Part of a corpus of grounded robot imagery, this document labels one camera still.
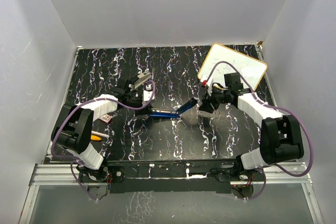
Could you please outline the red staple box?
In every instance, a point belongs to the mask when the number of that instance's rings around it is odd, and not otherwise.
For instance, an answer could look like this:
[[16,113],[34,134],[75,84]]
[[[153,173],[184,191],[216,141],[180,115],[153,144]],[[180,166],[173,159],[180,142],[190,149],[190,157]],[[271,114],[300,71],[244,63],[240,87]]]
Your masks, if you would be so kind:
[[104,122],[104,123],[106,123],[106,124],[109,124],[110,121],[112,120],[112,117],[111,117],[110,115],[108,115],[108,114],[105,114],[105,115],[99,117],[99,119],[100,119],[102,122]]

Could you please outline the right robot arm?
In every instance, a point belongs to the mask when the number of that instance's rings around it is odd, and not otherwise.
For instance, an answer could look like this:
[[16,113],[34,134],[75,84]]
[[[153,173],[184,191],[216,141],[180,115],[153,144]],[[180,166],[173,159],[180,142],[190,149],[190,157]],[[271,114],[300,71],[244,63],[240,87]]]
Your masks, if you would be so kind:
[[213,113],[220,104],[231,104],[246,113],[260,128],[259,147],[237,157],[234,174],[247,180],[253,169],[300,159],[304,155],[298,120],[265,104],[249,88],[244,88],[238,73],[224,75],[225,87],[206,75],[201,84],[207,88],[199,109]]

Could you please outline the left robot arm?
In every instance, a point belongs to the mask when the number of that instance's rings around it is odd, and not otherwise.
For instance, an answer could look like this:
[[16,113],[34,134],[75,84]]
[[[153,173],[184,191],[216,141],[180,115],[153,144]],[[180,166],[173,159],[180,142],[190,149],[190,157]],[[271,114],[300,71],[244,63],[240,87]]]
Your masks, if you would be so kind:
[[65,149],[75,163],[90,169],[90,175],[96,181],[104,181],[108,177],[108,168],[103,165],[104,157],[91,144],[93,122],[100,117],[115,112],[120,108],[141,111],[147,108],[155,97],[156,86],[153,81],[149,97],[137,95],[133,90],[120,90],[120,93],[102,94],[92,100],[76,105],[63,105],[51,134],[51,154],[55,153],[55,146]]

